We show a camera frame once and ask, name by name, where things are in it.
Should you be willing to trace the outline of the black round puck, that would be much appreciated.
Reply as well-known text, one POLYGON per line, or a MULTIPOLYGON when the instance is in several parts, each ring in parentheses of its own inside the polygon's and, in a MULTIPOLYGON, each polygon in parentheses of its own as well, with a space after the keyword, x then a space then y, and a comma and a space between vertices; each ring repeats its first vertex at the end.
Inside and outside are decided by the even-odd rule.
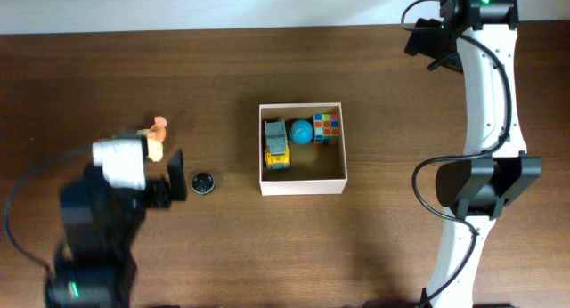
POLYGON ((215 186, 215 177, 210 173, 197 173, 191 180, 192 190, 199 195, 206 195, 211 193, 214 190, 215 186))

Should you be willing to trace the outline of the yellow grey toy truck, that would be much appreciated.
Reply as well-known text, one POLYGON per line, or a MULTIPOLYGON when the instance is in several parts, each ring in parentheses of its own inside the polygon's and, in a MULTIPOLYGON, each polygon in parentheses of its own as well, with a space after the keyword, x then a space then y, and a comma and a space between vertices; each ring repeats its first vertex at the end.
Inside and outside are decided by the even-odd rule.
POLYGON ((265 121, 265 166, 267 169, 291 167, 285 121, 265 121))

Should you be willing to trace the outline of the blue toy ball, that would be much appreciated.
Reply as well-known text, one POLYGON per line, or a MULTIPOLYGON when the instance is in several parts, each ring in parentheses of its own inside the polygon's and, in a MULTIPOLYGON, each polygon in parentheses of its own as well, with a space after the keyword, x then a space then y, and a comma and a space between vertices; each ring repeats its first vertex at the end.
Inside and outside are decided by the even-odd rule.
POLYGON ((305 145, 311 143, 314 137, 312 124, 305 119, 296 120, 291 125, 289 137, 295 144, 305 145))

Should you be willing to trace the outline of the multicolour puzzle cube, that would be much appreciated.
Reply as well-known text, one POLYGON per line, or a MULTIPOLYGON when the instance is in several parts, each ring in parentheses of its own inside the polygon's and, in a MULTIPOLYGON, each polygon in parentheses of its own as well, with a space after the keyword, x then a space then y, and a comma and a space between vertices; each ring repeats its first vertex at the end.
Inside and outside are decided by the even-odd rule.
POLYGON ((334 145, 340 138, 339 115, 318 113, 313 115, 313 142, 334 145))

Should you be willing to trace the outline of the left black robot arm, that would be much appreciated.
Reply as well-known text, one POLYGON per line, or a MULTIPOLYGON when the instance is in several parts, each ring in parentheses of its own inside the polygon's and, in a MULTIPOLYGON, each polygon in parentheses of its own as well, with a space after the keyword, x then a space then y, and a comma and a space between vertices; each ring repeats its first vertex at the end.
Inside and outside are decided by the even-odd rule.
POLYGON ((45 283, 48 307, 128 307, 137 266, 131 252, 149 208, 168 209, 188 191, 183 152, 167 163, 168 177, 151 179, 142 191, 113 188, 99 166, 60 193, 61 219, 70 259, 59 247, 55 275, 45 283))

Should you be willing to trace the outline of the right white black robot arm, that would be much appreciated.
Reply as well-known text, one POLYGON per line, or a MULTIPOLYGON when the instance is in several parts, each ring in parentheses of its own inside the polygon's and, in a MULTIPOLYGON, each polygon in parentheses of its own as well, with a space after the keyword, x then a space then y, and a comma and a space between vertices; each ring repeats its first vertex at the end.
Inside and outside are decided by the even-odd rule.
POLYGON ((412 173, 418 193, 419 171, 439 165, 442 208, 418 200, 444 221, 436 267, 418 305, 470 307, 485 241, 503 210, 541 176, 542 161, 528 155, 517 115, 517 0, 435 2, 439 19, 401 25, 411 34, 405 51, 433 58, 431 70, 445 67, 464 76, 467 134, 462 154, 427 159, 412 173))

